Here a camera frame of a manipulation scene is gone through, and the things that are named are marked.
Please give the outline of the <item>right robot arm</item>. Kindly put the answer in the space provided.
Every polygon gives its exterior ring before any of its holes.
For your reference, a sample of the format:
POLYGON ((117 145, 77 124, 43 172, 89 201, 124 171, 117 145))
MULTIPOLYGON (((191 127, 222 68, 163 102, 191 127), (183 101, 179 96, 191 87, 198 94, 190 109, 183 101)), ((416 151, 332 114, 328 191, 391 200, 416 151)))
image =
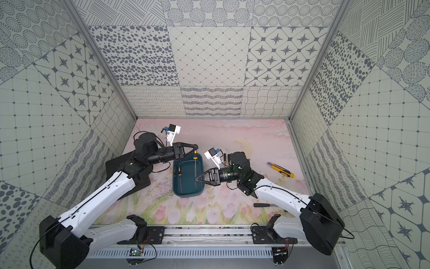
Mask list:
POLYGON ((219 186, 235 181, 245 195, 274 204, 295 217, 291 221, 283 216, 271 218, 267 228, 271 236, 306 240, 322 254, 333 253, 345 224, 325 196, 303 195, 273 183, 251 168, 244 152, 230 154, 226 165, 219 150, 210 149, 204 155, 216 166, 197 176, 196 182, 219 186))

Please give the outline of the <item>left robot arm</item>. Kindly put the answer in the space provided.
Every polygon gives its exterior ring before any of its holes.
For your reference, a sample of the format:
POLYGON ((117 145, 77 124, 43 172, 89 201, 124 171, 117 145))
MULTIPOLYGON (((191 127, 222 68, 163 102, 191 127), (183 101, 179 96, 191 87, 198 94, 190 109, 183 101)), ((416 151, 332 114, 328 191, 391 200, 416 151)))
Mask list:
POLYGON ((196 144, 173 142, 175 135, 167 131, 168 144, 164 145, 154 133, 140 132, 134 151, 101 187, 60 216, 48 216, 40 223, 37 246, 41 254, 57 269, 75 269, 88 255, 112 244, 132 242, 141 246, 148 242, 147 222, 137 215, 97 229, 91 225, 117 200, 137 187, 149 186, 155 164, 197 152, 196 144))

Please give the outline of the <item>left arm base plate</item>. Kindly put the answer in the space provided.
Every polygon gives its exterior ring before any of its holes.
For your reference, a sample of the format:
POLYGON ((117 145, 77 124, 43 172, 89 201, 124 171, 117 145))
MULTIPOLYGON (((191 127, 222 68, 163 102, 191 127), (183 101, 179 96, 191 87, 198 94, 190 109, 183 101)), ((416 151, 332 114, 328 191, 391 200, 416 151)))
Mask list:
POLYGON ((120 241, 118 245, 126 244, 162 244, 164 237, 164 226, 147 226, 145 228, 138 228, 135 235, 128 241, 120 241))

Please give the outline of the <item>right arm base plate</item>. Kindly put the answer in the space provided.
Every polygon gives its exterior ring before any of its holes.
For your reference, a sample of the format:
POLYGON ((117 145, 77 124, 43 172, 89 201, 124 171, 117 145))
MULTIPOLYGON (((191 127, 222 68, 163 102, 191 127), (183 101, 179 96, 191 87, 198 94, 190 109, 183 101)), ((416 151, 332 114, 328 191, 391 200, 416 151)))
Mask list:
POLYGON ((282 238, 272 228, 268 229, 266 226, 252 225, 250 227, 253 243, 254 244, 297 244, 296 238, 282 238))

